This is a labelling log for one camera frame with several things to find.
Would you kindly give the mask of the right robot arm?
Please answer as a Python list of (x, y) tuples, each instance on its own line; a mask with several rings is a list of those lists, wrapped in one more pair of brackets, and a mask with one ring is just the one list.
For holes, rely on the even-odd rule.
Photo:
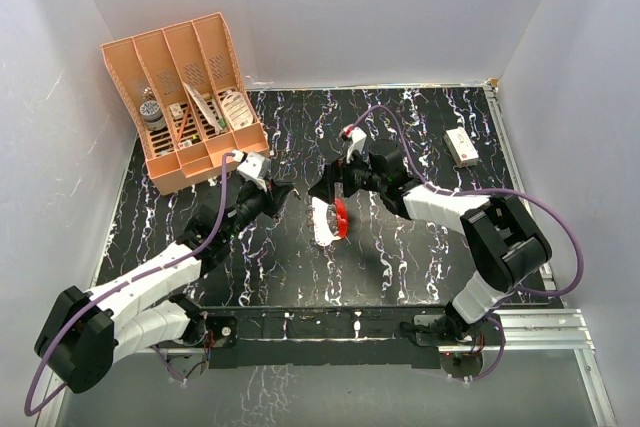
[(331, 204), (337, 184), (346, 197), (360, 190), (375, 192), (392, 214), (435, 223), (466, 238), (476, 271), (445, 306), (443, 316), (411, 327), (411, 335), (471, 342), (489, 311), (552, 256), (548, 240), (518, 196), (437, 194), (408, 173), (398, 144), (391, 140), (373, 142), (367, 156), (354, 151), (326, 164), (308, 193)]

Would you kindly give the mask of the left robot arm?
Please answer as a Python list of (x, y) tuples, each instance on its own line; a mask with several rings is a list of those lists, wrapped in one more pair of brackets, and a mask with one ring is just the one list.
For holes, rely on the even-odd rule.
[(231, 176), (226, 189), (211, 193), (154, 258), (87, 292), (71, 286), (60, 293), (36, 354), (72, 392), (83, 393), (140, 349), (175, 340), (197, 345), (207, 323), (172, 293), (215, 269), (235, 237), (259, 215), (276, 217), (295, 191), (291, 182), (269, 180), (259, 188)]

